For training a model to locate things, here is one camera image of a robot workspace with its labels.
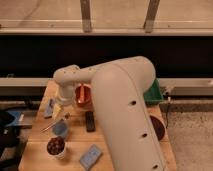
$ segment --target cable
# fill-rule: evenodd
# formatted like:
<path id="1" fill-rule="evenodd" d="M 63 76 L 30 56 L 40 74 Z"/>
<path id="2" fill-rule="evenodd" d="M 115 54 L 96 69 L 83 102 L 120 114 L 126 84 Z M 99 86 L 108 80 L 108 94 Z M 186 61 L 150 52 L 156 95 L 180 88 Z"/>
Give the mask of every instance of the cable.
<path id="1" fill-rule="evenodd" d="M 168 96 L 168 105 L 167 105 L 167 109 L 166 109 L 166 129 L 169 126 L 169 118 L 168 118 L 168 114 L 169 114 L 169 109 L 170 109 L 170 102 L 171 102 L 171 97 Z"/>

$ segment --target food item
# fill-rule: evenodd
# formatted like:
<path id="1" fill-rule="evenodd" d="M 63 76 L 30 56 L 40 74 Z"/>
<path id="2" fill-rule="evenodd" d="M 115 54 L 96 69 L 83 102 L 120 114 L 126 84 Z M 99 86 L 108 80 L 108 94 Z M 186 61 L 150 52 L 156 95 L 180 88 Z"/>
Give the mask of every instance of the food item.
<path id="1" fill-rule="evenodd" d="M 60 136 L 51 138 L 47 144 L 47 151 L 51 155 L 60 154 L 65 147 L 64 139 Z"/>

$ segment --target floor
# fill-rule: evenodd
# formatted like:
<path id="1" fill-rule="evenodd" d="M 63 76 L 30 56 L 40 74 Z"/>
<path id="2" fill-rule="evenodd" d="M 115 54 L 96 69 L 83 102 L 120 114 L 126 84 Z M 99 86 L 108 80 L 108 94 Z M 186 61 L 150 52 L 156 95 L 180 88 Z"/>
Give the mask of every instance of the floor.
<path id="1" fill-rule="evenodd" d="M 155 27 L 212 28 L 212 4 L 211 0 L 160 1 Z M 142 28 L 148 5 L 149 0 L 93 0 L 92 25 L 96 29 Z M 81 28 L 80 1 L 0 0 L 0 23 L 6 28 Z"/>
<path id="2" fill-rule="evenodd" d="M 161 109 L 165 118 L 166 102 Z M 213 100 L 174 101 L 168 121 L 178 171 L 212 171 Z"/>
<path id="3" fill-rule="evenodd" d="M 5 108 L 11 108 L 11 107 L 16 108 L 20 106 L 25 106 L 25 103 L 23 101 L 0 101 L 0 109 L 2 110 Z M 36 108 L 35 109 L 14 109 L 14 110 L 22 111 L 21 113 L 24 115 L 23 120 L 19 122 L 19 126 L 21 127 L 20 135 L 19 135 L 20 143 L 16 147 L 6 148 L 4 150 L 3 155 L 0 158 L 0 161 L 11 159 L 13 157 L 18 157 L 23 154 L 33 121 L 37 113 Z M 0 171 L 18 171 L 18 165 L 13 165 L 11 167 L 7 167 L 4 169 L 0 168 Z"/>

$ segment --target black wall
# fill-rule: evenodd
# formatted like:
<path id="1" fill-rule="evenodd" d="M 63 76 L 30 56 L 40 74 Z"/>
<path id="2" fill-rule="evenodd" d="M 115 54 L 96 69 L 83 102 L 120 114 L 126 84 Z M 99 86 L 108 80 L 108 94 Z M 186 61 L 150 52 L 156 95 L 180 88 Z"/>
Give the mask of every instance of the black wall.
<path id="1" fill-rule="evenodd" d="M 213 77 L 213 37 L 0 36 L 0 77 L 52 77 L 60 67 L 86 67 L 142 55 L 158 77 Z"/>

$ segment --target black remote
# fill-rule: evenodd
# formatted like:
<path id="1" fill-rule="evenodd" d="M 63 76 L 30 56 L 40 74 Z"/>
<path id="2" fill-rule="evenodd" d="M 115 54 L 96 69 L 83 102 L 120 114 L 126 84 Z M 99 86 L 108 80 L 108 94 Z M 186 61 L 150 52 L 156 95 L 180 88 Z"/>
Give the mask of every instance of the black remote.
<path id="1" fill-rule="evenodd" d="M 87 132 L 94 132 L 95 131 L 95 120 L 92 111 L 85 112 L 85 119 L 86 119 L 86 129 Z"/>

